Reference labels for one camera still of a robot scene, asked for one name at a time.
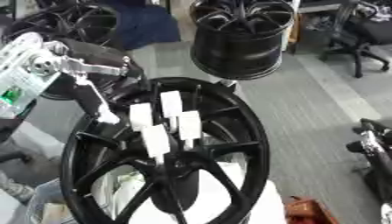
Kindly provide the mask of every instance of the floor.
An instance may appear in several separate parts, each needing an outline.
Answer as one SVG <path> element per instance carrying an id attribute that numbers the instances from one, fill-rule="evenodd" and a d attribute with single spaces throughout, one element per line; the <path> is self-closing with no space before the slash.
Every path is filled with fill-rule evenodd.
<path id="1" fill-rule="evenodd" d="M 174 1 L 174 13 L 185 10 L 184 2 Z M 184 41 L 146 46 L 133 52 L 136 60 L 151 78 L 185 76 L 216 81 L 192 63 L 189 47 L 194 27 L 183 12 L 178 18 L 183 21 L 179 27 Z M 304 39 L 295 56 L 283 55 L 283 64 L 275 73 L 260 80 L 242 81 L 237 94 L 257 113 L 268 131 L 272 151 L 270 178 L 285 198 L 297 195 L 317 199 L 342 224 L 380 223 L 377 202 L 360 175 L 353 172 L 363 161 L 348 153 L 345 144 L 358 139 L 350 129 L 361 117 L 392 118 L 392 71 L 379 72 L 381 65 L 367 60 L 365 76 L 355 79 L 350 58 L 337 56 L 326 63 L 317 59 L 317 40 Z M 392 57 L 392 47 L 373 50 Z M 81 109 L 74 102 L 41 99 L 15 139 L 41 157 L 56 158 L 80 116 Z M 53 160 L 42 161 L 56 164 Z M 17 169 L 14 165 L 3 166 L 15 179 L 34 182 L 32 176 L 26 177 L 29 170 L 21 164 Z"/>

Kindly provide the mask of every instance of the chair base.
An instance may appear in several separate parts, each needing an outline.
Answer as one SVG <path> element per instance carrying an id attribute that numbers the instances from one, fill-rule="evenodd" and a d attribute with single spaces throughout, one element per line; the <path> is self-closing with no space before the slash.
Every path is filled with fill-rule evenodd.
<path id="1" fill-rule="evenodd" d="M 331 41 L 328 45 L 329 48 L 332 48 L 335 46 L 335 42 Z M 350 54 L 353 56 L 353 60 L 355 62 L 355 78 L 361 78 L 363 77 L 362 73 L 362 57 L 370 58 L 373 60 L 379 60 L 382 62 L 383 66 L 381 70 L 383 72 L 386 72 L 389 70 L 389 61 L 387 59 L 384 59 L 378 55 L 375 55 L 374 53 L 370 52 L 369 45 L 368 44 L 363 44 L 363 45 L 354 45 L 350 46 L 345 43 L 339 43 L 340 48 L 336 49 L 328 49 L 324 51 L 320 55 L 320 59 L 325 61 L 328 59 L 328 56 L 333 55 L 333 54 Z"/>

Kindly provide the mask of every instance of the white cloth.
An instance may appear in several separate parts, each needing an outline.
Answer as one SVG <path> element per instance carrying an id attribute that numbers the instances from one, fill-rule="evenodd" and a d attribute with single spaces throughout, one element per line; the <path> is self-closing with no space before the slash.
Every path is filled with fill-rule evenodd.
<path id="1" fill-rule="evenodd" d="M 241 183 L 243 182 L 241 167 L 238 164 L 232 163 L 220 163 L 220 166 L 222 166 L 225 173 L 233 180 L 237 187 L 241 187 Z M 227 190 L 212 175 L 201 171 L 199 180 L 199 196 L 193 206 L 185 212 L 185 217 L 189 224 L 208 223 L 211 219 L 222 213 L 230 204 L 230 197 Z M 115 194 L 114 214 L 121 212 L 143 184 L 144 182 L 140 177 L 133 178 L 122 184 L 121 188 Z M 174 224 L 177 222 L 170 215 L 157 210 L 149 199 L 136 210 L 129 223 Z M 249 224 L 259 223 L 286 224 L 284 204 L 272 181 L 267 182 L 262 196 L 254 206 L 250 216 Z"/>

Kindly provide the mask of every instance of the metal robot arm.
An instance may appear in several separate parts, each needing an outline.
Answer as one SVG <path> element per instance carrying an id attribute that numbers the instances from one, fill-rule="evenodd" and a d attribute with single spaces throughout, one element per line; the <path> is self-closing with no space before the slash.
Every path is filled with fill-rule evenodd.
<path id="1" fill-rule="evenodd" d="M 75 100 L 87 114 L 101 123 L 118 123 L 120 119 L 110 111 L 108 103 L 87 74 L 131 76 L 138 81 L 143 70 L 130 63 L 129 57 L 123 57 L 122 63 L 114 66 L 110 61 L 111 65 L 91 65 L 83 58 L 68 56 L 71 51 L 67 44 L 44 42 L 34 32 L 23 34 L 6 45 L 0 51 L 0 117 L 14 118 L 57 78 L 69 75 L 74 78 Z M 82 56 L 93 58 L 94 55 Z"/>

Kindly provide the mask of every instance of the robotic arm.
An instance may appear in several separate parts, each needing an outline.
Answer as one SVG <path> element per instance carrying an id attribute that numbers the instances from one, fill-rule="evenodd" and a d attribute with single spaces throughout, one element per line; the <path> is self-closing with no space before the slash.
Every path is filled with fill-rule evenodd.
<path id="1" fill-rule="evenodd" d="M 78 45 L 85 51 L 72 49 Z M 72 40 L 44 42 L 34 32 L 21 35 L 0 51 L 0 117 L 16 117 L 61 75 L 69 75 L 74 79 L 75 100 L 87 114 L 100 123 L 118 123 L 120 119 L 110 111 L 88 74 L 130 77 L 135 81 L 144 74 L 128 56 L 111 51 L 115 50 Z M 94 65 L 84 59 L 95 60 Z"/>

